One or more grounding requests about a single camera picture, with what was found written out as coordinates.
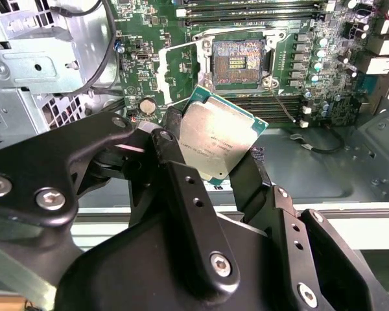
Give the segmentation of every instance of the black cable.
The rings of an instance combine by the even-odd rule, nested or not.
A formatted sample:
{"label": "black cable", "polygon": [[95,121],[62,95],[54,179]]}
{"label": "black cable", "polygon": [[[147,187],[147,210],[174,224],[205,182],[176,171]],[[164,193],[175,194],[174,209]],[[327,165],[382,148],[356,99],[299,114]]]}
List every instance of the black cable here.
{"label": "black cable", "polygon": [[123,92],[121,90],[111,90],[111,88],[117,83],[119,79],[119,70],[120,70],[120,60],[119,54],[115,53],[115,63],[117,65],[117,69],[115,72],[114,81],[108,87],[91,87],[94,90],[94,94],[96,95],[112,95],[112,96],[123,96]]}
{"label": "black cable", "polygon": [[96,81],[101,77],[102,73],[104,72],[109,60],[110,60],[110,53],[113,51],[112,47],[114,46],[116,37],[117,37],[117,29],[115,28],[115,18],[112,14],[111,8],[110,8],[110,2],[109,0],[101,0],[102,4],[104,5],[105,11],[106,11],[106,17],[108,20],[108,28],[111,32],[111,39],[107,46],[104,58],[101,61],[101,64],[98,66],[97,70],[93,74],[93,76],[85,83],[84,86],[80,87],[74,92],[71,93],[64,93],[62,94],[65,97],[71,96],[77,96],[79,94],[88,92],[88,90],[92,87],[93,84],[95,84]]}
{"label": "black cable", "polygon": [[60,6],[51,6],[50,10],[54,13],[57,13],[64,17],[81,17],[86,16],[88,14],[94,13],[100,6],[101,6],[102,0],[98,0],[89,10],[83,11],[83,12],[72,12],[69,11],[66,8],[61,8]]}
{"label": "black cable", "polygon": [[115,102],[112,102],[111,104],[108,104],[107,106],[103,107],[101,109],[101,112],[102,111],[117,112],[123,108],[125,108],[125,99],[121,98],[121,99],[116,100]]}
{"label": "black cable", "polygon": [[324,126],[324,127],[327,131],[329,131],[331,133],[331,135],[333,135],[339,141],[339,145],[337,147],[335,147],[333,149],[328,149],[328,150],[315,148],[312,145],[310,145],[309,143],[307,143],[305,141],[304,137],[300,134],[292,134],[290,136],[290,139],[292,139],[293,141],[299,141],[299,143],[301,144],[301,147],[308,149],[312,152],[315,152],[317,154],[333,154],[333,153],[343,149],[345,144],[346,144],[343,137],[339,133],[337,133],[334,129],[330,128],[330,126]]}
{"label": "black cable", "polygon": [[336,148],[330,149],[330,150],[323,150],[323,149],[318,149],[318,148],[313,148],[311,151],[316,152],[317,154],[333,154],[341,149],[344,148],[345,142],[343,137],[337,133],[334,129],[330,128],[329,126],[325,127],[327,131],[331,133],[338,141],[339,145]]}

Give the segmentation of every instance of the black dimm slot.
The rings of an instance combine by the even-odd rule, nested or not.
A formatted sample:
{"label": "black dimm slot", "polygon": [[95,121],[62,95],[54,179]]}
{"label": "black dimm slot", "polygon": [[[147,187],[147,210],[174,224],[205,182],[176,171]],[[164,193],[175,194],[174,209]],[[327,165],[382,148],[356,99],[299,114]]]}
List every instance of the black dimm slot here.
{"label": "black dimm slot", "polygon": [[224,5],[224,6],[194,6],[188,8],[188,13],[198,13],[198,12],[210,12],[210,11],[233,11],[233,10],[260,10],[260,9],[291,9],[295,8],[305,9],[305,8],[317,8],[322,2],[278,2],[278,3],[257,3],[250,5]]}
{"label": "black dimm slot", "polygon": [[[237,97],[227,99],[268,123],[291,122],[274,97]],[[298,116],[300,114],[301,97],[291,96],[280,97],[279,99],[291,115]]]}
{"label": "black dimm slot", "polygon": [[292,20],[292,19],[310,19],[316,18],[315,14],[302,14],[302,13],[291,13],[291,14],[273,14],[266,15],[260,18],[252,18],[246,16],[223,16],[223,17],[205,17],[205,18],[193,18],[185,19],[184,23],[186,26],[196,25],[196,24],[212,24],[212,23],[222,23],[222,22],[259,22],[259,21],[279,21],[279,20]]}

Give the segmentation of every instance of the motherboard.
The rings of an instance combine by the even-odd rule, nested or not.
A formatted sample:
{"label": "motherboard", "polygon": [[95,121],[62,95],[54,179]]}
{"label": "motherboard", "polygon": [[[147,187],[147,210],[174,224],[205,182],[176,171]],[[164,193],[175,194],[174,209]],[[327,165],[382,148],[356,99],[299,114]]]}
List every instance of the motherboard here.
{"label": "motherboard", "polygon": [[346,126],[389,75],[389,0],[112,4],[132,122],[161,123],[199,85],[272,127]]}

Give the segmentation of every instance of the screw hole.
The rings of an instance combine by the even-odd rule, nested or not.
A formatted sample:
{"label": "screw hole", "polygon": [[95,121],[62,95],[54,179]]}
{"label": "screw hole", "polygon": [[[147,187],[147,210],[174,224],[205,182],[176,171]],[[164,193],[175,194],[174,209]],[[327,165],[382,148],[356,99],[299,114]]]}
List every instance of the screw hole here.
{"label": "screw hole", "polygon": [[301,243],[299,243],[298,241],[294,241],[294,245],[300,250],[304,250],[304,247],[301,245]]}
{"label": "screw hole", "polygon": [[195,204],[197,207],[203,207],[203,202],[200,201],[198,198],[193,199],[193,204]]}
{"label": "screw hole", "polygon": [[186,176],[186,181],[188,183],[190,183],[190,184],[194,184],[195,183],[195,180],[192,177],[190,177],[190,176]]}
{"label": "screw hole", "polygon": [[173,140],[173,137],[171,137],[171,135],[169,133],[167,133],[166,131],[161,131],[160,135],[162,136],[162,138],[167,139],[168,141]]}

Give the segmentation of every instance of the capacitor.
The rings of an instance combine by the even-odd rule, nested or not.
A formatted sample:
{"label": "capacitor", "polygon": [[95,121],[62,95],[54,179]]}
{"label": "capacitor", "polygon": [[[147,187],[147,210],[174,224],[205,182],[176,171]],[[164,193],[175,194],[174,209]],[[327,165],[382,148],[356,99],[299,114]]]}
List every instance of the capacitor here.
{"label": "capacitor", "polygon": [[139,104],[141,112],[146,115],[151,115],[155,112],[157,105],[156,101],[152,98],[144,98]]}
{"label": "capacitor", "polygon": [[365,39],[367,36],[368,35],[365,32],[363,32],[363,31],[361,31],[359,29],[356,29],[355,37],[360,38],[360,39]]}
{"label": "capacitor", "polygon": [[311,94],[311,92],[310,92],[309,89],[305,89],[305,91],[304,91],[304,97],[307,98],[307,99],[312,98],[312,94]]}
{"label": "capacitor", "polygon": [[328,102],[324,101],[324,102],[322,102],[321,107],[322,107],[322,110],[328,111],[330,108],[330,105]]}
{"label": "capacitor", "polygon": [[369,16],[373,12],[373,7],[371,5],[367,5],[365,3],[358,3],[354,8],[355,15],[357,16]]}
{"label": "capacitor", "polygon": [[344,64],[347,64],[347,63],[349,62],[349,59],[348,59],[347,57],[343,56],[343,55],[337,56],[337,60],[338,60],[339,62],[344,63]]}
{"label": "capacitor", "polygon": [[317,44],[321,47],[325,47],[329,43],[329,40],[327,38],[318,38]]}
{"label": "capacitor", "polygon": [[313,62],[313,63],[311,64],[311,67],[312,67],[315,71],[320,71],[320,70],[322,70],[323,65],[322,65],[322,63],[320,63],[320,62]]}
{"label": "capacitor", "polygon": [[346,2],[344,2],[344,6],[346,8],[349,8],[350,10],[353,9],[356,5],[357,5],[356,0],[346,0]]}
{"label": "capacitor", "polygon": [[314,55],[321,58],[325,57],[325,51],[324,50],[315,50]]}
{"label": "capacitor", "polygon": [[347,69],[346,69],[346,73],[347,73],[350,77],[352,77],[352,78],[356,78],[356,76],[357,76],[357,72],[354,71],[354,70],[352,70],[351,68],[347,68]]}
{"label": "capacitor", "polygon": [[315,73],[312,73],[311,75],[309,75],[309,80],[311,82],[317,82],[318,81],[318,75],[316,75]]}
{"label": "capacitor", "polygon": [[362,30],[362,31],[368,31],[369,30],[369,25],[365,23],[359,23],[357,24],[357,28]]}

